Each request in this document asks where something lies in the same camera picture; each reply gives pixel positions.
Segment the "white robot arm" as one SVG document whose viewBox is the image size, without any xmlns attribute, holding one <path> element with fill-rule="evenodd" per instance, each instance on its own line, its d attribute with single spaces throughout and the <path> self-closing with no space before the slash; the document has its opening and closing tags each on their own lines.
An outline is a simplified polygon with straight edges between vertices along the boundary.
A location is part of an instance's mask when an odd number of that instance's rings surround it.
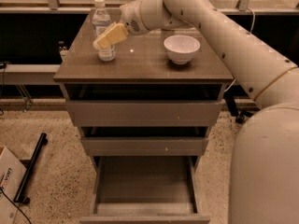
<svg viewBox="0 0 299 224">
<path fill-rule="evenodd" d="M 136 0 L 93 45 L 190 25 L 259 107 L 240 129 L 230 168 L 228 224 L 299 224 L 299 67 L 208 0 Z"/>
</svg>

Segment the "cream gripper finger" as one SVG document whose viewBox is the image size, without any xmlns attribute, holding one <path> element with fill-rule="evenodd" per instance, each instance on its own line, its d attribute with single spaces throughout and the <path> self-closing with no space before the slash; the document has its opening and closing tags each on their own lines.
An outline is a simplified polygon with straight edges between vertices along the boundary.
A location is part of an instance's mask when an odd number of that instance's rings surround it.
<svg viewBox="0 0 299 224">
<path fill-rule="evenodd" d="M 93 47 L 97 50 L 106 49 L 122 42 L 128 35 L 129 33 L 123 23 L 113 22 L 93 41 Z"/>
</svg>

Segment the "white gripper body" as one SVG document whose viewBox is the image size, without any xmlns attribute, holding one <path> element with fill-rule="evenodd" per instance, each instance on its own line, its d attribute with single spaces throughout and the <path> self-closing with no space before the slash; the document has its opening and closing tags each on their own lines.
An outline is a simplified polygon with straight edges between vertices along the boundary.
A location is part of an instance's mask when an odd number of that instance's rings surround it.
<svg viewBox="0 0 299 224">
<path fill-rule="evenodd" d="M 130 35 L 144 35 L 150 31 L 142 20 L 142 2 L 143 0 L 136 0 L 120 6 L 120 22 L 125 25 Z"/>
</svg>

